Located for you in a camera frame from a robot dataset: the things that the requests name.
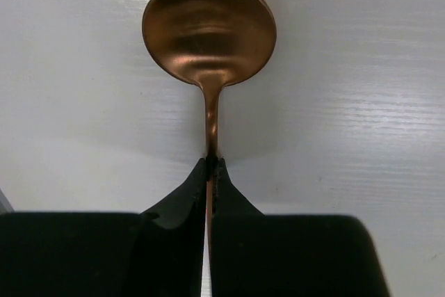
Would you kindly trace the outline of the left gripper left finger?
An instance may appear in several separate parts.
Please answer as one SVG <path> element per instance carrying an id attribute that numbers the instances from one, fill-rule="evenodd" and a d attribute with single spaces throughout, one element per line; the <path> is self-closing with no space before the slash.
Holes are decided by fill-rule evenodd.
<path id="1" fill-rule="evenodd" d="M 2 296 L 199 296 L 207 165 L 142 213 L 1 216 Z"/>

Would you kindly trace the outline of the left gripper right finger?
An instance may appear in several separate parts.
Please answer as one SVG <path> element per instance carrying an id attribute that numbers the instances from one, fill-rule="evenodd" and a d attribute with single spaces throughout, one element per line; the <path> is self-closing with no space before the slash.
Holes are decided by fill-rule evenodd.
<path id="1" fill-rule="evenodd" d="M 360 220 L 264 214 L 214 170 L 209 257 L 214 296 L 388 296 L 373 240 Z"/>

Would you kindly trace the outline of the copper spoon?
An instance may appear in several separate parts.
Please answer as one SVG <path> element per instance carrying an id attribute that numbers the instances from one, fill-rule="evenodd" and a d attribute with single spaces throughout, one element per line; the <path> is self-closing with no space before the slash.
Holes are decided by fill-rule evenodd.
<path id="1" fill-rule="evenodd" d="M 143 212 L 125 289 L 139 296 L 199 296 L 208 258 L 217 296 L 232 262 L 236 219 L 261 215 L 232 184 L 218 151 L 219 98 L 267 64 L 275 19 L 264 0 L 150 0 L 142 34 L 157 65 L 201 90 L 206 156 L 183 184 Z"/>

